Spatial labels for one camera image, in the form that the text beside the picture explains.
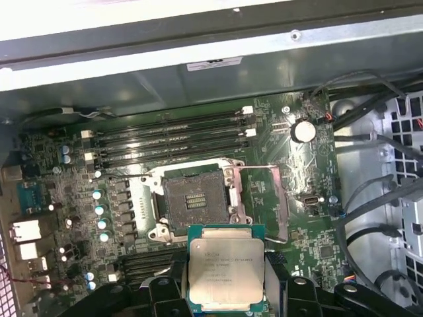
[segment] gray metal panel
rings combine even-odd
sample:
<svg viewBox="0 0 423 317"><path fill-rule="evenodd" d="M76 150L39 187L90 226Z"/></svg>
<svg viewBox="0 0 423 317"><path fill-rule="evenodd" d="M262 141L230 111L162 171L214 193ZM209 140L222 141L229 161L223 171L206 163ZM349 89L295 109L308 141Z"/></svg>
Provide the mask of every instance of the gray metal panel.
<svg viewBox="0 0 423 317"><path fill-rule="evenodd" d="M0 90L41 86L1 92L0 115L15 118L61 105L107 105L117 114L129 114L298 90L370 67L395 76L421 67L422 40L423 16L416 15L35 69L2 69ZM190 72L185 65L234 56L243 56L240 65Z"/></svg>
<svg viewBox="0 0 423 317"><path fill-rule="evenodd" d="M335 102L332 107L334 115L339 116L355 105L361 104L367 98L352 98ZM381 116L371 112L361 120L353 123L350 127L341 129L338 135L358 135L376 131L386 134ZM342 182L342 202L345 204L352 192L365 181L372 178L395 173L394 153L386 145L377 143L351 142L337 143L338 166ZM351 205L354 208L385 193L385 188L380 183L374 184L363 191ZM347 226L347 236L379 223L389 223L401 227L401 208L386 205L372 211L363 217L356 219ZM376 277L388 270L405 267L405 258L401 256L401 246L398 240L390 240L388 237L376 233L367 234L349 247L351 255L363 269L364 273L374 281ZM391 299L402 305L410 304L399 295L398 289L401 284L393 283L392 280L384 284L383 290Z"/></svg>

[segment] screw hole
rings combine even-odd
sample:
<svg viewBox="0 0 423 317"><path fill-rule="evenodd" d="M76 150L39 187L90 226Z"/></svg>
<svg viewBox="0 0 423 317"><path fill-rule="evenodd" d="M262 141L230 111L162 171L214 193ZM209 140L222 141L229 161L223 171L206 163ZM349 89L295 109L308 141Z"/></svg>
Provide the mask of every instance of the screw hole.
<svg viewBox="0 0 423 317"><path fill-rule="evenodd" d="M177 317L177 316L179 316L179 314L180 314L179 309L172 309L171 310L171 317Z"/></svg>
<svg viewBox="0 0 423 317"><path fill-rule="evenodd" d="M169 284L169 280L168 279L161 279L158 282L159 285L163 286L163 285L168 285Z"/></svg>

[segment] capacitor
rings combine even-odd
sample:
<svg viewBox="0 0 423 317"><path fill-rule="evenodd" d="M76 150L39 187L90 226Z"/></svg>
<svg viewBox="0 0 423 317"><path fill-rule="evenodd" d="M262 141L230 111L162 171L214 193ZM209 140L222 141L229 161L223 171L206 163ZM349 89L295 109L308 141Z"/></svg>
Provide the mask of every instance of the capacitor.
<svg viewBox="0 0 423 317"><path fill-rule="evenodd" d="M96 285L96 283L95 283L95 282L93 282L93 281L88 282L88 284L87 284L87 288L88 288L90 291L95 290L95 288L96 288L96 287L97 287L97 285Z"/></svg>
<svg viewBox="0 0 423 317"><path fill-rule="evenodd" d="M55 211L55 210L61 209L62 207L63 205L61 203L51 203L48 206L48 210Z"/></svg>
<svg viewBox="0 0 423 317"><path fill-rule="evenodd" d="M59 248L59 253L65 254L68 253L70 250L72 250L72 243L65 244L65 246Z"/></svg>
<svg viewBox="0 0 423 317"><path fill-rule="evenodd" d="M314 124L307 120L295 122L291 127L291 137L297 143L307 143L312 141L317 134Z"/></svg>
<svg viewBox="0 0 423 317"><path fill-rule="evenodd" d="M85 274L85 279L87 281L92 281L94 279L94 273L88 272L87 274Z"/></svg>
<svg viewBox="0 0 423 317"><path fill-rule="evenodd" d="M93 191L93 199L99 200L103 196L102 190Z"/></svg>
<svg viewBox="0 0 423 317"><path fill-rule="evenodd" d="M52 172L55 175L59 175L59 174L61 174L61 168L58 167L58 166L55 166L55 167L53 167Z"/></svg>
<svg viewBox="0 0 423 317"><path fill-rule="evenodd" d="M71 164L71 162L72 162L72 158L71 158L69 155L64 155L64 156L62 157L62 161L63 161L63 163L65 163L65 164Z"/></svg>
<svg viewBox="0 0 423 317"><path fill-rule="evenodd" d="M68 155L71 152L71 148L68 147L67 145L64 145L64 146L61 147L60 152L63 155Z"/></svg>
<svg viewBox="0 0 423 317"><path fill-rule="evenodd" d="M101 215L104 213L104 211L105 211L105 210L106 210L106 209L103 207L103 205L99 205L99 206L96 206L96 207L95 207L94 212L95 212L97 215L101 216Z"/></svg>
<svg viewBox="0 0 423 317"><path fill-rule="evenodd" d="M107 242L108 239L110 238L110 236L111 236L110 231L106 231L106 232L101 233L99 238L100 238L101 242Z"/></svg>
<svg viewBox="0 0 423 317"><path fill-rule="evenodd" d="M107 218L102 218L98 223L97 223L97 227L100 230L104 230L105 228L107 228L107 226L110 224L110 221Z"/></svg>

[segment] green circuit board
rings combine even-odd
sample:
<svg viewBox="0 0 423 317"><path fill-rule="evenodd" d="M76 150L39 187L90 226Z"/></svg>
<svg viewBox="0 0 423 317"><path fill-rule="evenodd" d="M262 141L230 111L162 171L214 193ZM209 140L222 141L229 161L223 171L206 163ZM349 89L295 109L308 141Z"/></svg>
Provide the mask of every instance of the green circuit board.
<svg viewBox="0 0 423 317"><path fill-rule="evenodd" d="M243 109L248 109L247 116L243 116ZM69 305L87 296L87 272L95 275L96 285L107 283L120 256L169 248L147 236L157 222L151 191L144 186L142 176L131 175L145 174L158 166L213 158L279 168L289 206L288 243L269 242L267 248L284 253L286 267L293 275L318 279L324 289L331 290L342 281L344 256L334 237L342 204L333 131L321 119L327 113L326 94L312 103L295 92L22 135L26 153L22 182L37 184L36 201L61 203L55 210L59 223L56 249L71 241L85 243L85 256L75 261L79 269L75 283L58 298ZM293 140L291 127L301 120L315 126L316 137L310 142ZM197 167L197 174L201 174L201 168ZM98 179L96 172L102 174ZM167 177L186 176L184 173L169 172ZM241 170L241 178L247 216L254 223L265 224L266 234L277 237L280 199L275 194L272 173L268 168L246 168ZM93 199L97 190L100 198ZM99 205L105 209L102 215L95 213ZM37 208L37 212L46 212ZM161 214L167 211L162 207ZM75 219L71 227L66 226L67 219ZM98 228L101 219L106 219L107 229ZM109 237L106 242L99 238L104 231ZM170 247L183 246L178 242ZM62 262L60 256L56 254L56 262L59 278L63 279L69 273L69 263Z"/></svg>

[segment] ram slot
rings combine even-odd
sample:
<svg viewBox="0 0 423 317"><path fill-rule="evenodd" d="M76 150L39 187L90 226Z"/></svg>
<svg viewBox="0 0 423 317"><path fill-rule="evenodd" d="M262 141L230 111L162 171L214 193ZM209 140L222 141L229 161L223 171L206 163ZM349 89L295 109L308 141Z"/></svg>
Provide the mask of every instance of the ram slot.
<svg viewBox="0 0 423 317"><path fill-rule="evenodd" d="M130 154L138 154L146 151L160 151L160 150L166 150L170 146L171 148L176 148L178 146L196 146L196 145L203 145L204 143L213 143L213 142L222 142L222 141L230 141L234 140L236 138L240 137L238 133L234 133L233 135L216 135L216 136L206 136L203 138L197 138L190 140L189 139L183 139L183 140L166 140L159 144L154 145L141 145L139 147L132 147L129 149L120 149L120 150L111 150L111 151L104 151L101 152L100 155L102 157L120 157L122 155L130 155Z"/></svg>
<svg viewBox="0 0 423 317"><path fill-rule="evenodd" d="M161 122L157 123L147 123L147 124L141 124L141 125L133 125L130 127L123 127L118 129L109 129L106 131L102 131L101 133L103 135L114 135L114 134L122 134L122 133L133 133L133 132L139 132L139 131L149 131L152 129L161 129L163 127L171 128L171 127L178 127L179 125L187 125L187 124L193 124L193 123L206 123L206 122L212 122L216 120L228 120L231 118L242 118L243 115L237 116L236 112L222 112L219 114L210 114L205 115L201 117L191 117L191 118L182 118L182 119L176 119L176 120L163 120Z"/></svg>
<svg viewBox="0 0 423 317"><path fill-rule="evenodd" d="M166 127L163 127L163 129L160 129L157 131L157 129L148 129L144 130L143 133L137 133L133 135L125 135L125 134L119 134L114 135L113 138L110 138L109 136L105 137L98 137L97 143L101 147L109 146L117 146L121 145L122 143L136 143L137 141L148 141L149 139L155 139L157 137L178 137L183 135L189 135L189 134L196 134L196 133L225 133L226 131L231 130L237 130L241 127L245 127L247 125L246 121L238 121L238 122L224 122L219 123L216 122L212 126L202 126L202 127L189 127L184 126L180 129L168 129Z"/></svg>
<svg viewBox="0 0 423 317"><path fill-rule="evenodd" d="M204 153L211 153L210 156L218 156L216 152L222 151L232 151L236 149L243 149L249 147L249 142L247 139L241 139L239 142L236 142L232 145L225 145L225 146L218 146L218 147L204 147L199 149L190 149L185 148L175 152L167 152L165 154L158 154L158 155L151 155L151 156L144 156L138 158L129 158L129 159L121 159L117 161L107 161L107 162L99 162L96 164L96 169L101 168L112 168L112 167L121 167L127 166L132 164L143 164L146 162L154 162L158 160L173 160L173 159L181 159L181 158L188 158L194 155L200 155Z"/></svg>

